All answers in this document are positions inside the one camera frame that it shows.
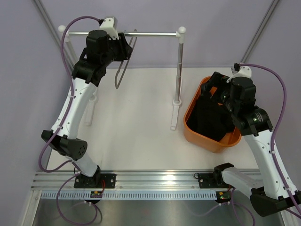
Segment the black shorts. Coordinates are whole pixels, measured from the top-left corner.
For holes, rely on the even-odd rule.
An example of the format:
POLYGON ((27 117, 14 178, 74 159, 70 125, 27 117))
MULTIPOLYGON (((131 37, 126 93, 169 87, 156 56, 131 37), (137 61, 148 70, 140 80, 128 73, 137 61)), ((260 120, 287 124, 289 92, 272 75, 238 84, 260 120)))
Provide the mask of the black shorts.
POLYGON ((199 96, 187 121, 188 127, 214 141, 221 141, 235 126, 225 106, 199 96))

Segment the white clothes hanger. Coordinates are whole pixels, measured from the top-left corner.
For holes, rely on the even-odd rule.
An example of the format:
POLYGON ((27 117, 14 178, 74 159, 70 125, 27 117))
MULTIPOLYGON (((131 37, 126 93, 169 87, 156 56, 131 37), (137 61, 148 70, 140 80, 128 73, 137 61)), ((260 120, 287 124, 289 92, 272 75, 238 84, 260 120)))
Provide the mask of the white clothes hanger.
MULTIPOLYGON (((130 39, 130 42, 129 42, 129 45, 130 47, 132 47, 132 49, 134 50, 135 49, 135 46, 136 46, 136 42, 137 42, 137 37, 134 38, 134 37, 131 37, 130 39)), ((114 85, 115 85, 115 89, 119 89, 120 85, 121 85, 121 82, 123 80, 123 77, 126 73, 126 70, 127 70, 127 67, 129 65, 129 62, 130 62, 130 59, 127 60, 126 64, 124 67, 123 64, 124 64, 124 61, 122 61, 118 67, 118 70, 115 74, 115 78, 114 78, 114 85)))

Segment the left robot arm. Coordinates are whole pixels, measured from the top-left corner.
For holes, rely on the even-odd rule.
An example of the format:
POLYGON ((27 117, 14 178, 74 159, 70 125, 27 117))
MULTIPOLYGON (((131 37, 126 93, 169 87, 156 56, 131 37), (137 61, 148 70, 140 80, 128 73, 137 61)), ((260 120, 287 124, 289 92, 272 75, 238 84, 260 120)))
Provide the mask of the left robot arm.
POLYGON ((129 61, 135 44, 136 39, 127 42, 122 32, 110 37, 104 30, 90 31, 86 47, 74 66, 72 85, 62 111, 52 128, 41 134, 53 150, 79 168, 75 188, 100 188, 103 185, 100 167, 86 153, 87 142, 77 137, 79 124, 107 66, 112 62, 129 61))

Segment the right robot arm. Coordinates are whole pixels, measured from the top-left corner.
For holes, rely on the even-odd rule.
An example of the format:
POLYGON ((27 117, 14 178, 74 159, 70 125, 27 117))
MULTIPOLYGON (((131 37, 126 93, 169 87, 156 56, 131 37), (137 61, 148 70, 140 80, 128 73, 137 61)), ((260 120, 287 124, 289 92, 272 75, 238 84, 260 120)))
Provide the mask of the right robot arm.
POLYGON ((259 167, 262 182, 241 173, 230 163, 214 168, 213 182, 230 185, 247 196, 262 217, 286 210, 301 202, 301 192, 290 181, 272 141, 273 126, 265 110, 255 104, 256 86, 249 77, 228 77, 214 72, 201 85, 201 95, 209 95, 229 111, 232 122, 249 145, 259 167))

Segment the white metal clothes rack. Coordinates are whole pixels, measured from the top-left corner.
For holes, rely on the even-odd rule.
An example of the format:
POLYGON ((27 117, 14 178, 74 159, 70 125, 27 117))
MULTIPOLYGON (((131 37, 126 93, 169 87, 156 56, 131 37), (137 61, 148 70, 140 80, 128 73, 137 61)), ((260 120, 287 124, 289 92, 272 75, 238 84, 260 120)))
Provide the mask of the white metal clothes rack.
POLYGON ((175 96, 172 101, 173 111, 171 118, 171 130, 176 130, 178 122, 178 114, 181 101, 181 88, 182 88, 182 59, 183 59, 183 47, 185 40, 186 28, 181 26, 176 32, 124 32, 126 37, 175 37, 178 39, 178 57, 177 57, 177 71, 176 71, 176 86, 175 86, 175 96))

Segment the orange plastic basket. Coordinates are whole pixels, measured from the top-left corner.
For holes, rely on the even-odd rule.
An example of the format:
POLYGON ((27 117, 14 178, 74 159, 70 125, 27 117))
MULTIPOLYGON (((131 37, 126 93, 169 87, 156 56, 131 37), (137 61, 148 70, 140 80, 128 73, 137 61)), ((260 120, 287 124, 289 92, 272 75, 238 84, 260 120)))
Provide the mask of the orange plastic basket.
POLYGON ((225 148, 233 147, 241 140, 241 133, 230 121, 230 114, 225 106, 210 100, 216 93, 214 85, 202 96, 201 86, 209 81, 204 78, 192 98, 184 116, 185 138, 210 152, 220 153, 225 148))

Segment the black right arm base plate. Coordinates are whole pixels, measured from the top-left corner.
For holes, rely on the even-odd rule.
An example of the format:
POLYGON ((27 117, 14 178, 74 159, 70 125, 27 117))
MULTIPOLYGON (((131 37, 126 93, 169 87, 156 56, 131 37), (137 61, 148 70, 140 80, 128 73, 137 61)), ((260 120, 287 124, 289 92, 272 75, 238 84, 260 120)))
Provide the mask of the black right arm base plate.
POLYGON ((218 183, 213 173, 197 173, 199 188, 228 188, 226 184, 218 183))

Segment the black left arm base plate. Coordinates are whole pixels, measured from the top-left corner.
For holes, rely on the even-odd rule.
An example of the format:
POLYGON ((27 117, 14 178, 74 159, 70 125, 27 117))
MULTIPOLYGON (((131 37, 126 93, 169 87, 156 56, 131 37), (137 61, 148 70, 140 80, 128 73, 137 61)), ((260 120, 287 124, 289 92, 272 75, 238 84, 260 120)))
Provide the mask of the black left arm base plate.
POLYGON ((116 174, 101 173, 95 177, 87 177, 82 174, 76 176, 74 188, 104 188, 113 189, 116 184, 116 174))

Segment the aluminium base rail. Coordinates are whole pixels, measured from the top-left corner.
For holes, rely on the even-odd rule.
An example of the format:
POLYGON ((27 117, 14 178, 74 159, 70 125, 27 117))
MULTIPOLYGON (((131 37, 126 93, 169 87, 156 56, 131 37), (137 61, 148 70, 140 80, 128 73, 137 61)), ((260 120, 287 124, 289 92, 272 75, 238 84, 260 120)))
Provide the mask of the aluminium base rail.
MULTIPOLYGON (((114 191, 194 191, 199 189, 197 173, 204 170, 104 170, 116 175, 114 191)), ((74 176, 72 170, 54 173, 36 172, 32 190, 58 190, 67 179, 74 176)))

